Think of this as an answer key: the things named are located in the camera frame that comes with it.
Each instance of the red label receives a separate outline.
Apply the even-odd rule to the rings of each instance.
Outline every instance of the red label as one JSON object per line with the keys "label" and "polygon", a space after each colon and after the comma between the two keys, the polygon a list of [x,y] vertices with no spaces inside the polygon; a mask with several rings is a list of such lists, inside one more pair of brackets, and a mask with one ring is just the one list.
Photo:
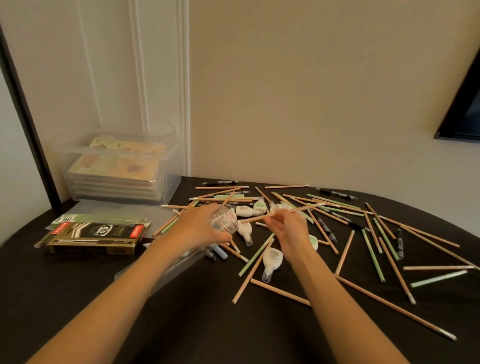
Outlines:
{"label": "red label", "polygon": [[143,225],[135,225],[135,227],[132,230],[132,233],[130,234],[130,237],[137,238],[143,228],[144,228]]}
{"label": "red label", "polygon": [[63,222],[61,223],[54,231],[50,233],[50,235],[58,234],[60,231],[62,231],[64,228],[70,225],[70,222]]}

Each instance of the black pole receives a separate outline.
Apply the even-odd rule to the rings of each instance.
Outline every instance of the black pole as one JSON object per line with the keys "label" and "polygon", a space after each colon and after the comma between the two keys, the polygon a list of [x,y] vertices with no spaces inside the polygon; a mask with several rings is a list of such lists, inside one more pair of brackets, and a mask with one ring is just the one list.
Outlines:
{"label": "black pole", "polygon": [[8,45],[3,35],[3,30],[0,26],[0,67],[7,83],[8,90],[12,97],[13,104],[17,110],[18,118],[24,129],[25,136],[32,151],[33,158],[40,173],[45,191],[47,192],[48,199],[52,206],[52,209],[61,213],[61,201],[57,188],[50,173],[50,168],[48,167],[47,159],[42,149],[40,139],[36,132],[35,125],[33,123],[32,115],[30,114],[30,109],[28,108],[22,86],[20,85],[20,80],[18,78],[15,65],[13,64],[12,57],[8,50]]}

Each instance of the television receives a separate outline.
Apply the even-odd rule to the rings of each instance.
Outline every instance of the television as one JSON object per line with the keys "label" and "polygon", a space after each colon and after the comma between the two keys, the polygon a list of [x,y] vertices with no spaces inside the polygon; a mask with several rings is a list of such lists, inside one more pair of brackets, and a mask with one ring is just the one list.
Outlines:
{"label": "television", "polygon": [[480,50],[468,69],[435,138],[480,143]]}

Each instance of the black table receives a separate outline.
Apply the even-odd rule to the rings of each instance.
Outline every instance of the black table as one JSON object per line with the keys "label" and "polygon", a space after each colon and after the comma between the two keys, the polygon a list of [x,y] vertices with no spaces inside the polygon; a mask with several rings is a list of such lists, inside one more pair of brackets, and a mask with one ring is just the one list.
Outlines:
{"label": "black table", "polygon": [[[183,177],[171,203],[186,204],[206,179]],[[245,182],[252,195],[262,183]],[[305,196],[313,188],[276,192]],[[480,239],[433,215],[407,205],[353,191],[351,203],[369,202],[380,215],[430,232],[461,245],[445,245],[465,259],[480,264]],[[74,204],[64,204],[68,209]],[[116,272],[137,256],[72,257],[49,255],[33,248],[44,228],[56,217],[48,211],[23,227],[0,248],[0,363],[23,363],[57,333],[112,281]],[[351,217],[365,225],[363,218]],[[350,228],[324,219],[338,239],[341,252]],[[309,224],[310,233],[319,237]],[[246,247],[235,234],[242,254],[251,257],[269,236],[253,227],[253,246]],[[402,265],[462,265],[454,258],[404,232]],[[328,246],[318,253],[332,271],[339,257]],[[423,325],[351,289],[347,291],[402,353],[414,363],[475,363],[480,349],[479,272],[412,289],[417,305],[403,293],[385,255],[376,254],[386,278],[378,280],[361,233],[356,232],[341,276],[455,334],[450,341]],[[125,341],[116,363],[334,363],[312,310],[261,287],[249,285],[238,303],[230,302],[243,282],[237,277],[244,263],[230,256],[212,263],[201,259],[150,297]],[[263,269],[254,278],[261,279]],[[439,271],[405,271],[407,282],[443,274]],[[305,297],[288,264],[275,271],[271,284]]]}

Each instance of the hand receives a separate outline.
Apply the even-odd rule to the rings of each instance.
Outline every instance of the hand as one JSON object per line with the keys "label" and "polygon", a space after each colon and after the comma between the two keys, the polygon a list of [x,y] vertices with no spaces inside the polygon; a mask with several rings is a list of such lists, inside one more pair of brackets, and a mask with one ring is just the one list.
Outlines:
{"label": "hand", "polygon": [[289,262],[304,252],[315,251],[308,237],[307,221],[302,215],[282,208],[264,220],[280,241],[283,255]]}
{"label": "hand", "polygon": [[173,239],[174,244],[181,247],[182,253],[212,243],[229,242],[232,239],[229,233],[219,232],[210,225],[210,215],[219,207],[218,204],[209,204],[189,208],[182,212],[165,237]]}

